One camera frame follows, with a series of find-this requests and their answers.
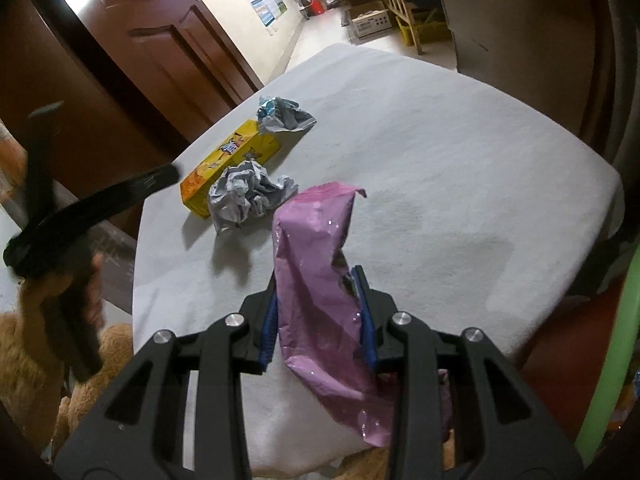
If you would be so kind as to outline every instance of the brown door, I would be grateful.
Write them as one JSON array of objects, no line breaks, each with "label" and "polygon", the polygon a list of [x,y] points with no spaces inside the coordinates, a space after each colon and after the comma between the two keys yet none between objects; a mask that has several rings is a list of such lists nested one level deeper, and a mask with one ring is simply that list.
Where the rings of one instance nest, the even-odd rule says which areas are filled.
[{"label": "brown door", "polygon": [[188,141],[262,85],[200,0],[65,0]]}]

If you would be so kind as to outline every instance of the crumpled pink wrapper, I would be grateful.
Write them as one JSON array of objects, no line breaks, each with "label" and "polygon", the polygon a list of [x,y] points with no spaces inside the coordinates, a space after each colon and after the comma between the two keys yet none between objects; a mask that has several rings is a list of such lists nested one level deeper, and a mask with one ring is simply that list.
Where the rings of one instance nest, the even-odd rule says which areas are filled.
[{"label": "crumpled pink wrapper", "polygon": [[273,218],[278,334],[284,361],[337,422],[388,446],[396,381],[360,353],[360,305],[342,254],[356,193],[331,182],[285,202]]}]

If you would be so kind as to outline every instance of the cardboard box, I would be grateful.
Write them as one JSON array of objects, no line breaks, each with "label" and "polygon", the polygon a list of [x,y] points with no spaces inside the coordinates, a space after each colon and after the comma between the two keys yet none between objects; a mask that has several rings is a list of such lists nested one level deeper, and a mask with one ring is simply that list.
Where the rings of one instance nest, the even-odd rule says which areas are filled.
[{"label": "cardboard box", "polygon": [[264,164],[279,149],[280,144],[273,136],[258,134],[256,121],[244,122],[180,183],[182,203],[199,217],[207,218],[209,188],[227,166],[237,166],[249,158]]},{"label": "cardboard box", "polygon": [[358,38],[393,27],[385,4],[377,0],[349,9],[351,27]]}]

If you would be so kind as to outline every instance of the yellow crate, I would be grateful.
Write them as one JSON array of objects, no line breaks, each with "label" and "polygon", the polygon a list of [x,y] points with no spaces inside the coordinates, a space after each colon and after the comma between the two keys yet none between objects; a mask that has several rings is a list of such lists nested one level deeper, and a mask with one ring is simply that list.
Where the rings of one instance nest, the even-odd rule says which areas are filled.
[{"label": "yellow crate", "polygon": [[[447,22],[444,20],[444,14],[442,12],[436,12],[434,18],[429,23],[425,23],[429,14],[430,12],[416,12],[414,14],[420,42],[434,43],[435,41],[450,40],[451,31],[449,27],[447,27]],[[398,21],[404,44],[406,46],[412,46],[414,44],[414,37],[411,35],[409,26],[397,16],[396,20]]]},{"label": "yellow crate", "polygon": [[245,121],[180,183],[182,203],[199,217],[207,218],[209,188],[227,166],[237,166],[248,158],[264,164],[279,149],[275,137],[258,134],[256,121]]}]

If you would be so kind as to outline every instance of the baseboard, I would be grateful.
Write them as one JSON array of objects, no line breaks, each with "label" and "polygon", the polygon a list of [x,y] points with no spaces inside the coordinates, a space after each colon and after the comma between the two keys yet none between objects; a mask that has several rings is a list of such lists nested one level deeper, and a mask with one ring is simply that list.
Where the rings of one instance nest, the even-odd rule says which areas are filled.
[{"label": "baseboard", "polygon": [[273,72],[271,72],[271,75],[269,76],[269,79],[268,79],[267,83],[270,83],[271,81],[273,81],[277,77],[279,77],[282,74],[284,74],[285,70],[287,69],[287,65],[289,64],[289,61],[291,60],[291,54],[293,54],[293,50],[296,47],[296,43],[298,42],[298,38],[300,37],[300,34],[302,33],[302,27],[304,27],[305,23],[306,23],[306,20],[300,20],[300,22],[298,23],[298,26],[296,27],[296,30],[293,32],[293,36],[289,40],[289,43],[287,43],[287,46],[285,47],[285,49],[284,49],[284,51],[282,53],[282,56],[280,57],[280,59],[276,63],[276,66],[273,69]]}]

